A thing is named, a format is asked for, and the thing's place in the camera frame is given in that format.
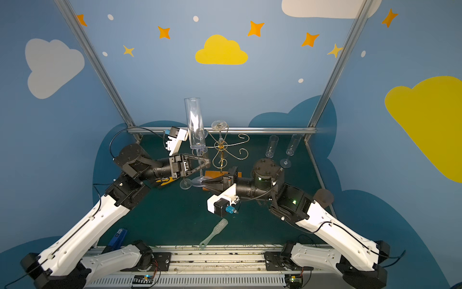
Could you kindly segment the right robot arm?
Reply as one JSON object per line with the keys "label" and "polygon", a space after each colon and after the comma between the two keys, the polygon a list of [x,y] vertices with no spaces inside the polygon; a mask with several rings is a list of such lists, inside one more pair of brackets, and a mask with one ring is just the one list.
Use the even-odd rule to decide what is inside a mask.
{"label": "right robot arm", "polygon": [[292,269],[321,269],[336,273],[355,289],[382,289],[387,270],[382,262],[390,258],[390,246],[372,241],[341,223],[316,199],[285,182],[284,170],[272,159],[263,158],[253,166],[250,178],[229,173],[202,181],[213,195],[208,211],[220,217],[231,214],[241,201],[270,201],[269,211],[292,226],[306,230],[330,245],[316,248],[288,242],[280,253],[284,266]]}

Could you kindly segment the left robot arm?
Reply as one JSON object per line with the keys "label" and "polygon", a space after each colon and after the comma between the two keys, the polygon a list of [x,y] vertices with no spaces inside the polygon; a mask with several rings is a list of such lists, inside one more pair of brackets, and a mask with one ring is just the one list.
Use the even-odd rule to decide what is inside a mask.
{"label": "left robot arm", "polygon": [[114,158],[122,172],[99,202],[59,241],[41,253],[29,253],[20,264],[37,289],[83,289],[114,272],[134,269],[152,271],[151,248],[137,241],[96,257],[85,253],[119,219],[133,210],[152,188],[167,180],[186,178],[209,166],[210,160],[177,154],[153,160],[137,143],[124,147]]}

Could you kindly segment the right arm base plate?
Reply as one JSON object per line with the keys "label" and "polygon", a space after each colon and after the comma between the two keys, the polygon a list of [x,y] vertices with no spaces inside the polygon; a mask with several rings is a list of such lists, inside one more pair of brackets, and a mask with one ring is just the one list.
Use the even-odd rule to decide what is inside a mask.
{"label": "right arm base plate", "polygon": [[263,253],[263,256],[267,271],[314,270],[314,268],[310,266],[301,267],[296,265],[296,263],[291,260],[290,253],[266,251]]}

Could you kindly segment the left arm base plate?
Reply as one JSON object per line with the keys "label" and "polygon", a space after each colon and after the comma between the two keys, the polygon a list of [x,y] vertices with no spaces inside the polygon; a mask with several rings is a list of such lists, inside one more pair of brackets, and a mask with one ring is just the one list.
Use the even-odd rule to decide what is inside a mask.
{"label": "left arm base plate", "polygon": [[151,254],[151,261],[148,271],[167,272],[170,267],[172,254],[170,252],[154,252]]}

